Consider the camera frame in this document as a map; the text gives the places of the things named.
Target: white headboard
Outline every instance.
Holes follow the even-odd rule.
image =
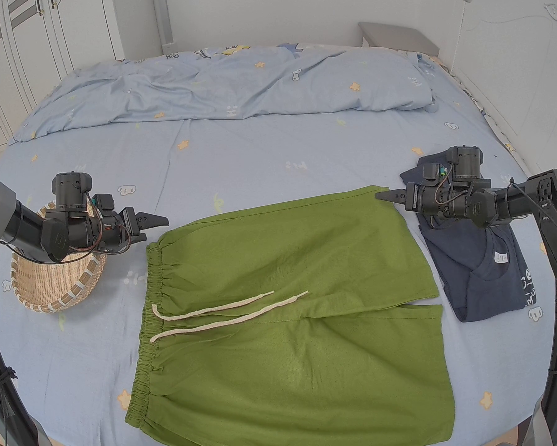
[[[557,0],[455,0],[440,58],[532,173],[557,168]]]

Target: woven basket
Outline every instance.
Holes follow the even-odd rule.
[[[45,216],[46,209],[55,208],[54,203],[38,212]],[[90,216],[94,210],[89,205]],[[68,255],[65,261],[83,257],[86,253]],[[94,253],[76,263],[36,264],[12,255],[12,287],[24,307],[36,312],[59,312],[86,299],[95,288],[103,272],[106,255]]]

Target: clothing label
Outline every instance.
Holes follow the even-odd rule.
[[[501,254],[496,251],[494,259],[496,260],[496,263],[499,264],[507,263],[507,253]]]

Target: white drawstring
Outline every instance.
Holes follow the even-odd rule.
[[[235,325],[236,323],[242,323],[242,322],[245,322],[245,321],[249,321],[249,320],[251,320],[255,317],[258,317],[258,316],[261,316],[262,314],[267,313],[268,311],[270,311],[274,308],[280,308],[282,306],[286,306],[287,304],[291,304],[291,303],[297,301],[297,299],[299,299],[301,296],[303,296],[305,294],[308,294],[308,293],[309,293],[309,291],[305,291],[304,293],[294,295],[294,296],[289,297],[288,299],[285,299],[283,301],[276,302],[274,304],[270,304],[269,306],[266,306],[265,308],[261,308],[260,310],[252,312],[251,314],[246,314],[246,315],[241,316],[241,317],[235,317],[234,319],[231,319],[230,321],[219,321],[219,322],[208,323],[206,325],[201,325],[200,327],[192,327],[192,328],[187,328],[187,329],[173,329],[173,330],[170,330],[170,331],[161,332],[160,334],[156,334],[154,337],[152,337],[150,339],[150,342],[154,343],[159,338],[167,337],[169,335],[189,334],[189,333],[193,333],[193,332],[208,331],[210,329],[215,329],[217,327],[224,327],[225,325]]]
[[[164,321],[182,321],[183,319],[189,319],[190,317],[199,316],[202,314],[207,314],[209,312],[216,312],[218,310],[227,310],[230,308],[240,308],[242,306],[247,306],[258,299],[261,299],[265,295],[274,294],[274,291],[270,291],[269,293],[259,294],[254,297],[250,297],[249,299],[244,299],[242,301],[231,302],[230,304],[224,304],[223,306],[217,306],[215,308],[201,308],[200,310],[195,310],[193,312],[188,312],[187,314],[181,314],[179,316],[163,316],[159,313],[159,309],[156,307],[156,304],[152,304],[152,312],[154,312],[155,316],[159,319],[163,319]]]

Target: green shorts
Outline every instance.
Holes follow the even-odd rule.
[[[182,446],[449,439],[441,306],[404,305],[437,287],[379,190],[224,213],[149,245],[126,422]]]

